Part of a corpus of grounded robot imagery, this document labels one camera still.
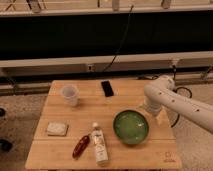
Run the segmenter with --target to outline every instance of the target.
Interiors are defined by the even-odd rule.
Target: gray floor
[[[213,105],[213,85],[187,86],[193,98]],[[0,118],[0,137],[14,144],[9,153],[0,151],[0,171],[25,171],[24,164],[46,94],[0,97],[0,107],[7,111]],[[168,110],[169,118],[176,114]],[[183,171],[213,170],[213,136],[184,118],[173,128],[183,162]]]

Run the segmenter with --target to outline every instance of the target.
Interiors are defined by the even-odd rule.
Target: white cup
[[[65,85],[61,89],[61,95],[71,106],[76,106],[78,104],[78,89],[75,85]]]

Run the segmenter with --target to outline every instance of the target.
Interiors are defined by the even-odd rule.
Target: green bowl
[[[125,110],[115,117],[114,132],[125,144],[136,145],[145,140],[149,132],[146,118],[139,112]]]

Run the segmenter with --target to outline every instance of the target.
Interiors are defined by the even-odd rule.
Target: white bottle
[[[95,145],[96,162],[98,164],[105,164],[108,161],[108,155],[103,132],[100,129],[98,123],[94,122],[92,126],[94,128],[92,132],[92,139]]]

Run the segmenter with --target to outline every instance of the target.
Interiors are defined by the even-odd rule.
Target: sausage
[[[81,140],[78,142],[78,144],[75,146],[75,149],[73,150],[72,153],[72,157],[77,159],[85,150],[89,142],[90,142],[89,135],[83,136]]]

